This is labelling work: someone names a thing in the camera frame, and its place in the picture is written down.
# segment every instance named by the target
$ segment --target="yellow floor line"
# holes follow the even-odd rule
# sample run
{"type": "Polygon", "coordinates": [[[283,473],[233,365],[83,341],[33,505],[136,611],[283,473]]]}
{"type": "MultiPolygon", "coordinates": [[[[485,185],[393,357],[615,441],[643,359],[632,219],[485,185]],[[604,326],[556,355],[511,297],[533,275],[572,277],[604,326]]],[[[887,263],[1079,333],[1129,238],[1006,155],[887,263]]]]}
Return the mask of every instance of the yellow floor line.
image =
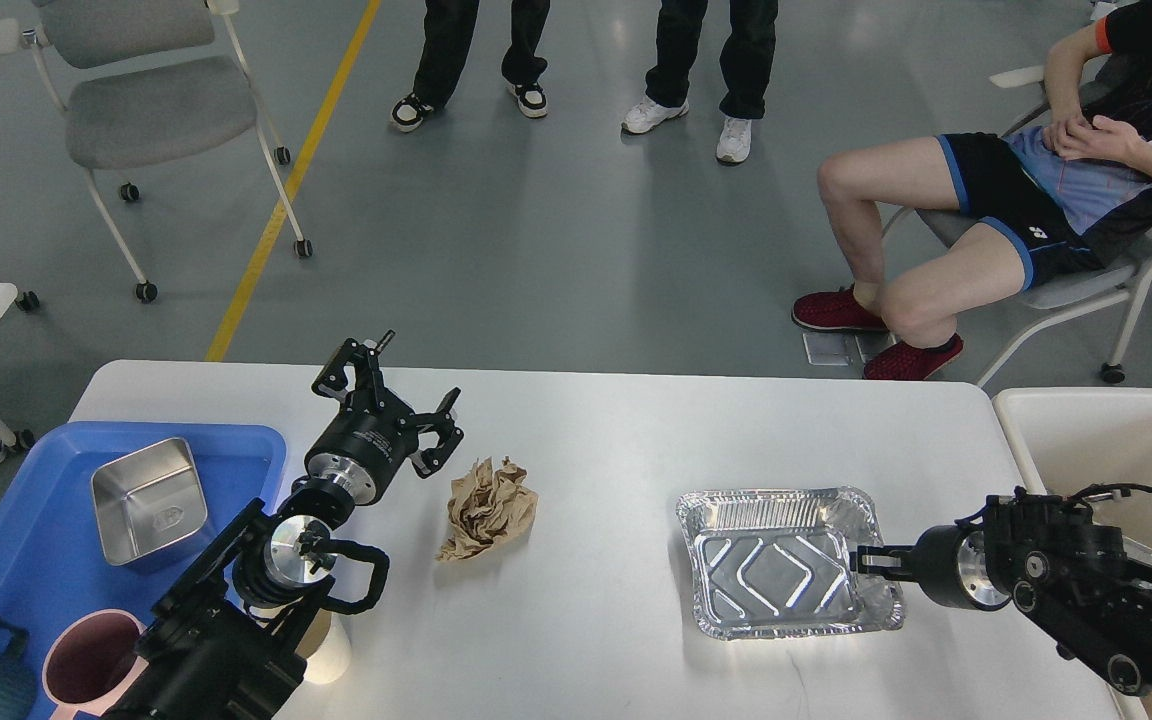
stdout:
{"type": "MultiPolygon", "coordinates": [[[[358,28],[353,32],[349,47],[344,51],[344,58],[340,58],[338,74],[332,78],[332,88],[328,88],[328,94],[323,99],[319,114],[314,118],[314,126],[310,127],[310,135],[305,137],[305,143],[301,146],[296,165],[293,165],[291,174],[289,174],[287,183],[285,183],[287,185],[287,196],[293,199],[301,189],[301,181],[305,177],[308,169],[310,169],[310,164],[314,160],[314,152],[319,149],[319,141],[323,141],[323,134],[326,132],[328,122],[332,120],[332,113],[334,113],[335,106],[338,106],[340,92],[344,91],[344,83],[353,70],[353,61],[358,58],[358,50],[362,47],[362,41],[366,40],[372,18],[376,18],[376,10],[379,8],[380,0],[369,1],[367,9],[362,14],[362,20],[358,22],[358,28]]],[[[278,241],[279,233],[283,230],[285,220],[287,220],[287,211],[283,210],[282,202],[279,202],[279,204],[274,205],[273,213],[270,214],[270,222],[265,223],[265,232],[260,235],[259,245],[256,245],[256,251],[252,252],[251,260],[247,262],[247,273],[243,273],[242,281],[238,281],[238,289],[234,291],[234,297],[229,301],[229,309],[225,310],[225,317],[220,320],[220,327],[215,328],[215,335],[211,338],[211,347],[207,348],[207,355],[204,357],[209,363],[223,361],[225,353],[229,351],[229,342],[234,340],[234,332],[238,331],[238,323],[242,323],[243,313],[247,312],[247,304],[251,301],[252,293],[256,291],[256,283],[260,281],[260,274],[265,272],[265,263],[270,259],[270,252],[274,250],[274,243],[278,241]]]]}

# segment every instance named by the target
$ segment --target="cable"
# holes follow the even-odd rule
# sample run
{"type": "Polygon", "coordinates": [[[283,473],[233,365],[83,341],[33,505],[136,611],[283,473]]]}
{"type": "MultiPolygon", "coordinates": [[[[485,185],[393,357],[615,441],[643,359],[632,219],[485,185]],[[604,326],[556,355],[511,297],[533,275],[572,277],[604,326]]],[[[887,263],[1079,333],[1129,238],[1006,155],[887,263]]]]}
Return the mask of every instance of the cable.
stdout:
{"type": "Polygon", "coordinates": [[[1100,493],[1102,492],[1112,492],[1116,491],[1116,488],[1124,488],[1126,491],[1139,491],[1152,495],[1152,487],[1143,486],[1143,484],[1139,483],[1107,483],[1107,484],[1092,484],[1092,486],[1086,486],[1085,488],[1081,488],[1078,492],[1075,492],[1074,495],[1066,498],[1064,501],[1068,502],[1069,505],[1074,503],[1085,505],[1087,502],[1084,500],[1085,497],[1100,495],[1100,493]]]}

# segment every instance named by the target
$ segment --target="red shoe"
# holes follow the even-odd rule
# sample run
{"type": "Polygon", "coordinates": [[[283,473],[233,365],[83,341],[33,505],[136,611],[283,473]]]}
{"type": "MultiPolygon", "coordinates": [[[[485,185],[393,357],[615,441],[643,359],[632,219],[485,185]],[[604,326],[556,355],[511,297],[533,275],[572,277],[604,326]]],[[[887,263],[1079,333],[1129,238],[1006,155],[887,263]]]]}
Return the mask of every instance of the red shoe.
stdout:
{"type": "Polygon", "coordinates": [[[925,381],[963,353],[963,338],[955,333],[950,342],[954,344],[945,353],[896,342],[865,363],[864,377],[867,381],[925,381]]]}
{"type": "Polygon", "coordinates": [[[870,313],[851,288],[840,291],[813,291],[794,302],[794,321],[809,331],[821,333],[884,333],[887,323],[870,313]]]}

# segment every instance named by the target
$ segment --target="black and white sneaker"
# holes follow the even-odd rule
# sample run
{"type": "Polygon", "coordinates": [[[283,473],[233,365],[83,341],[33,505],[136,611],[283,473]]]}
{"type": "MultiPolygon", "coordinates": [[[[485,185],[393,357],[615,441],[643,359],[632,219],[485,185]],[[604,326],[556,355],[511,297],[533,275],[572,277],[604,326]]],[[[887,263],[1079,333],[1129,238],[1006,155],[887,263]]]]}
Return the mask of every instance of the black and white sneaker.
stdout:
{"type": "Polygon", "coordinates": [[[545,91],[538,83],[526,83],[526,85],[513,85],[508,83],[513,99],[518,101],[518,109],[526,118],[545,118],[550,114],[550,106],[545,104],[545,91]]]}
{"type": "Polygon", "coordinates": [[[402,100],[399,100],[397,105],[394,105],[393,112],[389,113],[389,120],[402,132],[410,132],[419,128],[420,123],[424,123],[425,118],[429,118],[433,111],[433,105],[422,103],[420,98],[416,97],[416,93],[412,92],[408,97],[403,97],[402,100]]]}

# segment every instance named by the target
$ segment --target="stainless steel container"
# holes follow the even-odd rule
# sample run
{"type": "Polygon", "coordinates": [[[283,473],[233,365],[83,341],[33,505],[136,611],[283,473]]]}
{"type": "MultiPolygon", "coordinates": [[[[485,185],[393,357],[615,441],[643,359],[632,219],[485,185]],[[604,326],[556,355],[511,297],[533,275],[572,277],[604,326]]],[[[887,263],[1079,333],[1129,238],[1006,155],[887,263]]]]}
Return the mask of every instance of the stainless steel container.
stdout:
{"type": "Polygon", "coordinates": [[[207,532],[207,503],[182,438],[132,452],[92,473],[92,503],[105,561],[142,573],[197,555],[207,532]]]}

